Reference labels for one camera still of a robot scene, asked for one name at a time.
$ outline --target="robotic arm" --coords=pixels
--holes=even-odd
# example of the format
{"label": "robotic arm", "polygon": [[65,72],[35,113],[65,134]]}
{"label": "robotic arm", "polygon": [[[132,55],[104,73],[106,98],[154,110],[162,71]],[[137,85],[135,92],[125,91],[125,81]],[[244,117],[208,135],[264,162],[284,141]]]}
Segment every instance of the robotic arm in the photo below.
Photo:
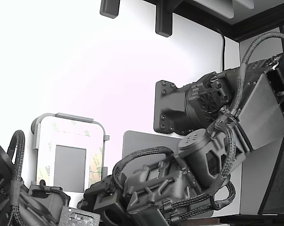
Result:
{"label": "robotic arm", "polygon": [[[0,147],[0,226],[78,225],[81,220],[98,225],[99,216],[106,226],[168,226],[229,205],[235,197],[231,172],[253,151],[284,137],[284,54],[248,63],[256,46],[272,37],[284,39],[277,32],[260,36],[239,68],[204,75],[182,88],[157,82],[154,130],[183,139],[176,150],[154,147],[120,160],[112,175],[85,191],[78,210],[67,207],[70,198],[62,188],[35,186],[51,195],[42,199],[33,195],[34,186],[24,186],[24,134],[17,131],[7,153]],[[166,158],[128,178],[122,174],[130,161],[158,153]],[[224,186],[228,198],[215,200]]]}

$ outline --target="metal frame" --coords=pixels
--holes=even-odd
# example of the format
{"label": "metal frame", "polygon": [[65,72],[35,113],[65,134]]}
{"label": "metal frame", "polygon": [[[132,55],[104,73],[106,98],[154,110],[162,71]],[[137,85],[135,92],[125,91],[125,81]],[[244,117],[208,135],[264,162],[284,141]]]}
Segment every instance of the metal frame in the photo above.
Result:
{"label": "metal frame", "polygon": [[57,117],[57,118],[93,123],[93,124],[99,125],[103,129],[102,178],[105,178],[108,174],[108,168],[103,165],[104,164],[105,142],[110,140],[110,136],[105,134],[104,127],[100,123],[94,121],[94,119],[91,119],[91,118],[85,118],[85,117],[81,117],[81,116],[64,114],[64,113],[57,113],[57,114],[45,113],[45,114],[41,115],[40,117],[36,118],[31,124],[31,132],[33,133],[33,147],[32,147],[33,150],[39,149],[39,137],[40,137],[41,122],[47,116],[53,116],[53,117]]}

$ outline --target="shelf bracket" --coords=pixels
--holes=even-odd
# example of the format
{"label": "shelf bracket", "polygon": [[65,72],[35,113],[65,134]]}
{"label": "shelf bracket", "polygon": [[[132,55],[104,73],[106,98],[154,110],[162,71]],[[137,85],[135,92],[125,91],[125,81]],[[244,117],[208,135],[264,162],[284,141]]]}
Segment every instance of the shelf bracket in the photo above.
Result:
{"label": "shelf bracket", "polygon": [[100,14],[109,18],[116,18],[119,14],[120,0],[101,0]]}
{"label": "shelf bracket", "polygon": [[183,0],[158,0],[156,9],[156,33],[164,37],[172,35],[173,11]]}

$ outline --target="circuit board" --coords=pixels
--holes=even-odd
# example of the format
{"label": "circuit board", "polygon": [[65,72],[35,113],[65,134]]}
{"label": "circuit board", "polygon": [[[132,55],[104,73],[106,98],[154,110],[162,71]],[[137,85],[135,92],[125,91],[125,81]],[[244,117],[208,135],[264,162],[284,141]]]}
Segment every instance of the circuit board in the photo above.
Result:
{"label": "circuit board", "polygon": [[59,226],[99,226],[100,215],[63,206]]}

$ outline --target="dark wooden shelf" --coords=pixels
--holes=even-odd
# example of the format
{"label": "dark wooden shelf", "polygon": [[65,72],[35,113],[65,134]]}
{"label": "dark wooden shelf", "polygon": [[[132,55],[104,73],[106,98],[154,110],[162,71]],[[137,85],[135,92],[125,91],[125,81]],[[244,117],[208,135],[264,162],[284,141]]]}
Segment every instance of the dark wooden shelf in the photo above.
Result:
{"label": "dark wooden shelf", "polygon": [[[194,21],[226,37],[241,42],[255,35],[284,25],[284,3],[231,25],[200,8],[183,0],[144,0],[157,7],[156,33],[172,35],[172,13]],[[100,13],[115,18],[118,15],[120,0],[102,0]]]}

